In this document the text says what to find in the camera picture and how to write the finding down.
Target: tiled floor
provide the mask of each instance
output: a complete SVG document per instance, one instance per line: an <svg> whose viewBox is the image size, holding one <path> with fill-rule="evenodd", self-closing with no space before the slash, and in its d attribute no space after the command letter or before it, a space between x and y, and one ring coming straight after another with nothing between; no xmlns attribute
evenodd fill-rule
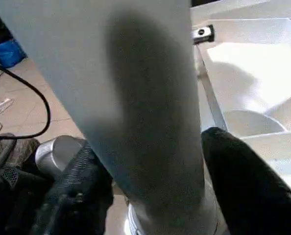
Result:
<svg viewBox="0 0 291 235"><path fill-rule="evenodd" d="M60 135L83 137L30 59L23 60L10 70L38 88L50 104L51 125L47 132L37 137L40 142ZM46 111L41 99L20 82L3 74L0 77L0 101L5 98L14 98L15 101L5 112L0 114L0 122L3 124L2 133L11 132L15 135L26 135L43 129L46 122ZM114 204L108 211L105 234L125 235L126 215L127 206L124 197L115 195Z"/></svg>

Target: black mesh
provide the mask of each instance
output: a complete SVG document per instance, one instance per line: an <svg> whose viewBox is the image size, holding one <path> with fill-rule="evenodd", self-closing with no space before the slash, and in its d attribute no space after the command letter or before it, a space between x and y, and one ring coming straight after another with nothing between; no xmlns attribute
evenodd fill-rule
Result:
<svg viewBox="0 0 291 235"><path fill-rule="evenodd" d="M6 180L11 189L13 189L18 181L18 171L13 167L8 167L0 170L1 176Z"/></svg>
<svg viewBox="0 0 291 235"><path fill-rule="evenodd" d="M231 235L291 235L291 189L273 169L217 127L202 133L202 146Z"/></svg>
<svg viewBox="0 0 291 235"><path fill-rule="evenodd" d="M112 203L112 177L85 144L48 192L31 235L102 235Z"/></svg>

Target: metal bracket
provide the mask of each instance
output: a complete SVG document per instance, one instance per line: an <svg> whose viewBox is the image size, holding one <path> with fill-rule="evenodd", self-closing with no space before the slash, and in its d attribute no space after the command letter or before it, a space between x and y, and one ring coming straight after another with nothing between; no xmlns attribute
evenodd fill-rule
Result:
<svg viewBox="0 0 291 235"><path fill-rule="evenodd" d="M194 40L194 45L203 42L214 42L215 31L213 25L207 25L205 27L200 27L192 31L192 38Z"/></svg>

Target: blue bucket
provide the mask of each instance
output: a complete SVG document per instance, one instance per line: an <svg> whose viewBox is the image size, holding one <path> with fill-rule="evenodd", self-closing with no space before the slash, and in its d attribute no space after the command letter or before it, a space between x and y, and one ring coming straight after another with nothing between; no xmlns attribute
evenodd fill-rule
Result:
<svg viewBox="0 0 291 235"><path fill-rule="evenodd" d="M0 64L4 68L15 66L25 57L24 51L14 39L0 44Z"/></svg>

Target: pvc pipe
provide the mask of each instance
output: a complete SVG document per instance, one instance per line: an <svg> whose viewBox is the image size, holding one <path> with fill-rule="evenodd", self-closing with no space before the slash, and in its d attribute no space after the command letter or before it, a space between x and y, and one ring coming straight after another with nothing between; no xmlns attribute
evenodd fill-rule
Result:
<svg viewBox="0 0 291 235"><path fill-rule="evenodd" d="M0 0L0 16L117 184L145 234L213 234L189 3Z"/></svg>

